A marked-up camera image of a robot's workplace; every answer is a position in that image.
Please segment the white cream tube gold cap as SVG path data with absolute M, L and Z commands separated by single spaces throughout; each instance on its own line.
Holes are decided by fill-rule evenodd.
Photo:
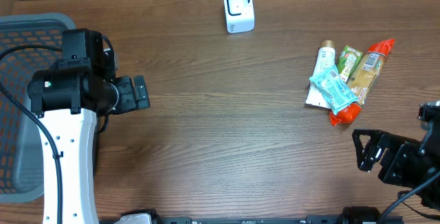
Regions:
M 335 43 L 330 40 L 323 41 L 318 50 L 316 64 L 313 69 L 312 76 L 317 76 L 322 72 L 326 71 L 328 68 L 331 68 L 335 64 L 335 62 L 336 62 Z M 307 95 L 307 99 L 305 100 L 305 103 L 315 107 L 321 107 L 325 109 L 330 108 L 327 101 L 323 98 L 321 92 L 312 82 L 310 83 L 309 93 Z

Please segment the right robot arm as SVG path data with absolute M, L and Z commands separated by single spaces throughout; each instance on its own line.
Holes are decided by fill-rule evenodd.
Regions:
M 426 131 L 420 142 L 381 130 L 353 131 L 357 167 L 369 172 L 379 163 L 382 183 L 406 189 L 398 192 L 397 200 L 383 212 L 372 207 L 347 207 L 336 223 L 402 223 L 403 219 L 388 215 L 414 195 L 424 207 L 439 210 L 439 101 L 421 104 L 418 119 Z

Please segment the teal wet wipes pack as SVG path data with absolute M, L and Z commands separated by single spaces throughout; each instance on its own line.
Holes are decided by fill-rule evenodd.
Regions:
M 311 76 L 309 79 L 311 84 L 317 87 L 335 115 L 350 104 L 358 101 L 358 97 L 347 86 L 346 82 L 340 78 L 335 65 L 324 70 L 322 73 Z

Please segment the green tea packet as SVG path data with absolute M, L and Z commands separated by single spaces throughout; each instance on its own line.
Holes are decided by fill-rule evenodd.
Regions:
M 342 50 L 338 63 L 336 67 L 339 71 L 339 77 L 347 82 L 350 75 L 354 72 L 358 66 L 360 59 L 362 57 L 362 52 L 346 45 Z

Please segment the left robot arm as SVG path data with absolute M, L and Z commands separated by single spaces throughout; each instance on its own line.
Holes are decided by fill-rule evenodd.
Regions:
M 93 30 L 62 33 L 54 68 L 28 85 L 43 151 L 44 223 L 97 223 L 94 164 L 99 119 L 150 106 L 143 76 L 116 75 L 109 39 Z

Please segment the spaghetti pack with red ends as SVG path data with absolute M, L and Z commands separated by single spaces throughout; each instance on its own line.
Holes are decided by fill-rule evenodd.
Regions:
M 373 89 L 384 67 L 386 59 L 390 55 L 395 39 L 378 42 L 369 47 L 356 69 L 347 80 L 348 88 L 357 96 L 357 101 L 334 114 L 329 113 L 330 123 L 351 124 L 360 114 L 366 102 L 366 97 Z

